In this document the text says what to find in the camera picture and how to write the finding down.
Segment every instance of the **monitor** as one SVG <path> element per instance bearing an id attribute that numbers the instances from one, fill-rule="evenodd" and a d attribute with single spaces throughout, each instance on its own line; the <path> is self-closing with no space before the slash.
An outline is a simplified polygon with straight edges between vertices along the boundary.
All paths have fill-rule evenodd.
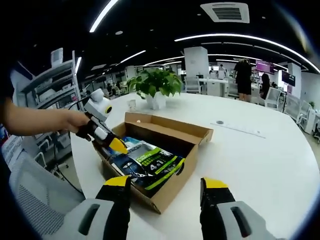
<path id="1" fill-rule="evenodd" d="M 296 86 L 296 77 L 286 71 L 282 71 L 282 81 L 293 87 Z"/>
<path id="2" fill-rule="evenodd" d="M 263 73 L 275 74 L 275 67 L 272 63 L 267 61 L 256 61 L 256 70 Z"/>

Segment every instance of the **black ceiling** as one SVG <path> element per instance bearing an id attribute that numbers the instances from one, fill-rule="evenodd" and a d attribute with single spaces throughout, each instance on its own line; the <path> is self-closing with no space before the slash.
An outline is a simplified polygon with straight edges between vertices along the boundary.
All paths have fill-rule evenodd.
<path id="1" fill-rule="evenodd" d="M 71 51 L 75 50 L 76 56 L 82 57 L 78 71 L 80 80 L 94 73 L 102 73 L 110 65 L 120 63 L 143 50 L 146 52 L 113 67 L 111 71 L 119 71 L 129 65 L 144 65 L 178 57 L 182 55 L 181 51 L 184 48 L 192 46 L 203 46 L 209 54 L 242 55 L 273 63 L 291 62 L 275 52 L 248 46 L 253 45 L 289 56 L 306 66 L 310 72 L 316 73 L 296 55 L 256 40 L 239 37 L 202 37 L 175 42 L 178 38 L 202 34 L 243 34 L 277 42 L 310 58 L 313 57 L 311 55 L 316 55 L 315 50 L 304 47 L 292 27 L 297 24 L 290 25 L 283 11 L 280 11 L 281 6 L 284 11 L 294 16 L 308 34 L 309 40 L 317 44 L 320 36 L 313 18 L 318 13 L 316 8 L 308 7 L 306 2 L 310 1 L 303 1 L 304 4 L 288 0 L 277 4 L 256 0 L 239 1 L 249 6 L 249 24 L 213 22 L 200 7 L 201 4 L 212 2 L 223 1 L 119 0 L 94 33 L 89 32 L 91 25 L 108 0 L 51 0 L 48 3 L 32 4 L 24 10 L 24 13 L 28 13 L 28 21 L 20 25 L 21 28 L 27 25 L 28 27 L 24 30 L 19 59 L 29 71 L 38 75 L 50 68 L 51 51 L 63 47 L 64 58 L 69 59 Z M 123 31 L 123 34 L 115 35 L 118 31 Z M 224 44 L 202 45 L 211 42 Z M 210 62 L 214 62 L 215 59 L 214 56 L 209 58 Z M 102 64 L 106 64 L 105 68 L 91 71 L 93 66 Z"/>

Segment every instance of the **cardboard box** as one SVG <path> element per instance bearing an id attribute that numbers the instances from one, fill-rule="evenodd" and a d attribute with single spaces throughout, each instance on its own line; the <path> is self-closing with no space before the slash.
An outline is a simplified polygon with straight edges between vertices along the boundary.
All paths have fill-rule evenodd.
<path id="1" fill-rule="evenodd" d="M 119 137 L 129 136 L 144 140 L 185 158 L 182 171 L 179 171 L 178 175 L 173 174 L 153 197 L 145 196 L 133 184 L 131 185 L 132 195 L 159 214 L 165 211 L 195 170 L 198 145 L 209 142 L 213 135 L 213 130 L 209 128 L 164 117 L 130 112 L 126 112 L 124 122 L 112 130 Z M 120 176 L 108 162 L 108 156 L 101 150 L 101 147 L 95 142 L 93 145 L 104 166 L 111 170 L 114 176 Z"/>

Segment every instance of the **air conditioning vent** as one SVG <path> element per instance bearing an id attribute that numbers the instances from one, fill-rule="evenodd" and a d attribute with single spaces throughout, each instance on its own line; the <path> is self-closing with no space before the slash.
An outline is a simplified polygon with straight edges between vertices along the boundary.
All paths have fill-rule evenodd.
<path id="1" fill-rule="evenodd" d="M 215 23 L 250 23 L 249 7 L 240 2 L 215 2 L 200 5 Z"/>

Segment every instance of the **box flap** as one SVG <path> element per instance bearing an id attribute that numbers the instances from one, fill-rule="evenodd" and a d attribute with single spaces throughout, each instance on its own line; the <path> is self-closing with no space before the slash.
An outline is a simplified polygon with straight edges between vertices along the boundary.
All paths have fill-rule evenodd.
<path id="1" fill-rule="evenodd" d="M 125 122 L 193 144 L 208 142 L 213 134 L 213 130 L 209 128 L 142 113 L 126 112 Z"/>

